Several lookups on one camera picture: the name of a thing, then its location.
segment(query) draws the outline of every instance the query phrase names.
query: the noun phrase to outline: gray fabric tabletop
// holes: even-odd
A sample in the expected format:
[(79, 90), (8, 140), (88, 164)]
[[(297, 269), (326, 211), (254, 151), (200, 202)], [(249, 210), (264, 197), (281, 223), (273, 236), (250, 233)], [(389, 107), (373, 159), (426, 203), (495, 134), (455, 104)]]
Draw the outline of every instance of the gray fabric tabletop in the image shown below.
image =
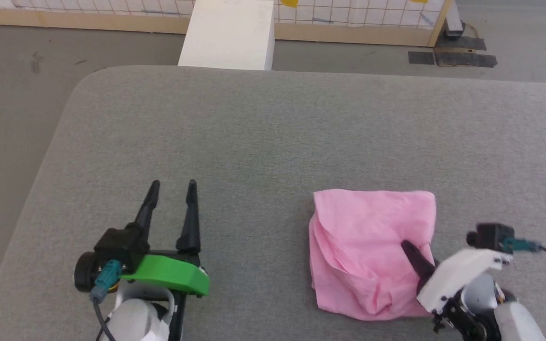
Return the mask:
[[(429, 190), (433, 252), (477, 222), (546, 244), (546, 84), (182, 67), (117, 67), (69, 99), (0, 269), (0, 341), (93, 340), (72, 274), (150, 182), (150, 244), (172, 249), (199, 186), (210, 295), (186, 341), (458, 340), (429, 319), (360, 322), (320, 311), (310, 286), (312, 192)], [(495, 272), (546, 334), (546, 255)], [(103, 310), (112, 308), (113, 295)]]

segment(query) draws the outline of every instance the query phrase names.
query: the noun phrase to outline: folded pink towel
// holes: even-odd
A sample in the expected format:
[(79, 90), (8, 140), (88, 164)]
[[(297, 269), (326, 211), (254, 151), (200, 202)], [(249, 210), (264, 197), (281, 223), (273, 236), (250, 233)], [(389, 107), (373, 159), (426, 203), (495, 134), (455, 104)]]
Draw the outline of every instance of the folded pink towel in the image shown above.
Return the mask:
[(400, 244), (409, 240), (433, 263), (435, 196), (330, 189), (314, 199), (309, 248), (319, 308), (367, 321), (429, 315)]

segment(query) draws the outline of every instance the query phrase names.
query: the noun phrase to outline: wire grid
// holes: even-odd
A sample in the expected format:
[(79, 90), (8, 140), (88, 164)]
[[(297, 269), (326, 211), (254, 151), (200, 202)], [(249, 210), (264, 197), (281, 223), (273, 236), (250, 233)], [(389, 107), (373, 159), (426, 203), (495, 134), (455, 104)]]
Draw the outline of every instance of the wire grid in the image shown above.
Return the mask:
[[(299, 0), (297, 8), (274, 0), (275, 22), (347, 27), (433, 30), (444, 0)], [(195, 0), (12, 0), (18, 9), (70, 13), (190, 18)]]

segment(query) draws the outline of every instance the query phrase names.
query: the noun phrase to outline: concrete floor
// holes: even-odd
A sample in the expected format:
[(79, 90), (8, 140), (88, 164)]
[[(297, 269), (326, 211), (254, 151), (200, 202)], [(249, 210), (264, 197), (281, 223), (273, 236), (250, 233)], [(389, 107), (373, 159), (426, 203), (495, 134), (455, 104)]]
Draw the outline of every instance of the concrete floor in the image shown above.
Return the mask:
[[(497, 56), (494, 69), (408, 64), (407, 51), (422, 48), (290, 41), (276, 42), (273, 68), (546, 82), (546, 8), (459, 8)], [(183, 39), (0, 26), (0, 262), (74, 86), (105, 67), (174, 65)]]

